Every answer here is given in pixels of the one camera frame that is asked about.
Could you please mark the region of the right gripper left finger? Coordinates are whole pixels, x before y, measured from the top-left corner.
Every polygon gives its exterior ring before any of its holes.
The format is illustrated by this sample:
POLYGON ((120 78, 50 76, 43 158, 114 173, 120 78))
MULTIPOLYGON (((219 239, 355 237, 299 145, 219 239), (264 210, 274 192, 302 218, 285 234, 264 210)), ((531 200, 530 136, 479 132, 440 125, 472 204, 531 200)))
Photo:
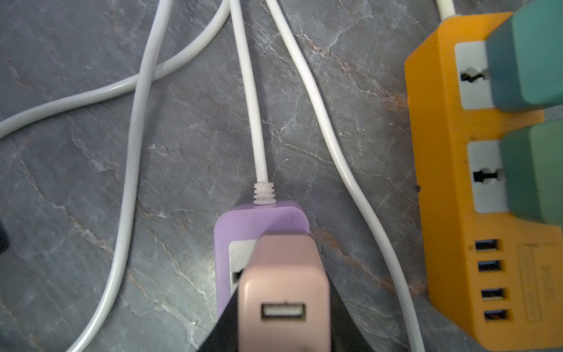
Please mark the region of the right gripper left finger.
POLYGON ((238 351, 238 292, 230 298, 215 327, 198 352, 238 351))

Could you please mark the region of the green plug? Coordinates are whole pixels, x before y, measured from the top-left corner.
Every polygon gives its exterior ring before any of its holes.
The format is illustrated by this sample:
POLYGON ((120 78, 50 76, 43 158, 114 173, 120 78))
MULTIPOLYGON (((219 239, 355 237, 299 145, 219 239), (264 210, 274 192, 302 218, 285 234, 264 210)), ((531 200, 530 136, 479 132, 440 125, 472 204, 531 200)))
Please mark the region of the green plug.
POLYGON ((501 160, 510 213, 527 221, 562 226, 562 121, 507 133, 501 160))

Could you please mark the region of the purple power strip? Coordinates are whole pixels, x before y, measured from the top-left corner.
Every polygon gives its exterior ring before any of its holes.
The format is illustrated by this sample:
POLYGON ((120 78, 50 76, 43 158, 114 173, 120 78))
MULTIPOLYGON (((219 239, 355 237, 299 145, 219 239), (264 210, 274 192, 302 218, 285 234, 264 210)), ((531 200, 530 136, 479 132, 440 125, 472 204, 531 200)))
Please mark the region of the purple power strip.
POLYGON ((221 215, 213 229, 216 262, 217 315, 224 312, 236 284, 231 268, 230 244, 233 241, 256 241, 265 233, 308 234, 309 220, 295 201, 283 200, 273 205, 239 205, 221 215))

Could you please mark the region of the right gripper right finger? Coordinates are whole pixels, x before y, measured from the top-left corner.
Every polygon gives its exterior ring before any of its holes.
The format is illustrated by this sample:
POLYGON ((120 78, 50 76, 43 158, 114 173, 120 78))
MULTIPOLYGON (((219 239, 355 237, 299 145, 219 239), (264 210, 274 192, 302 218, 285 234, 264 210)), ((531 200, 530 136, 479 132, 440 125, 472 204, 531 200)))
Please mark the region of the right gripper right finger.
POLYGON ((334 285, 330 286, 331 350, 372 352, 373 349, 353 321, 334 285))

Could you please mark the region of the pink plug adapter front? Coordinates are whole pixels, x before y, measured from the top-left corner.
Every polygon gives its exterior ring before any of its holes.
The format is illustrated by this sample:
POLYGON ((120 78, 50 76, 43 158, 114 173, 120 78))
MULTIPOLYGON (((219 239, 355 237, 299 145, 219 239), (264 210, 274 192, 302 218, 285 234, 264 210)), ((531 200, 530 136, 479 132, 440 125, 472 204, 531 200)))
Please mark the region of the pink plug adapter front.
POLYGON ((238 285, 239 351, 330 351, 330 285, 308 235, 264 235, 238 285))

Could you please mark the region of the teal plug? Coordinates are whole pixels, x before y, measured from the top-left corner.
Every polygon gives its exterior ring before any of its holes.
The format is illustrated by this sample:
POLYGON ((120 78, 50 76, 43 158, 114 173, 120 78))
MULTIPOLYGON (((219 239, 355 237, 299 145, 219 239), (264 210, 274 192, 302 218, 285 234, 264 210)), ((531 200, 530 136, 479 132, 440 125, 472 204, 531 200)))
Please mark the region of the teal plug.
POLYGON ((531 1, 494 29, 485 46, 497 109, 562 105, 561 1, 531 1))

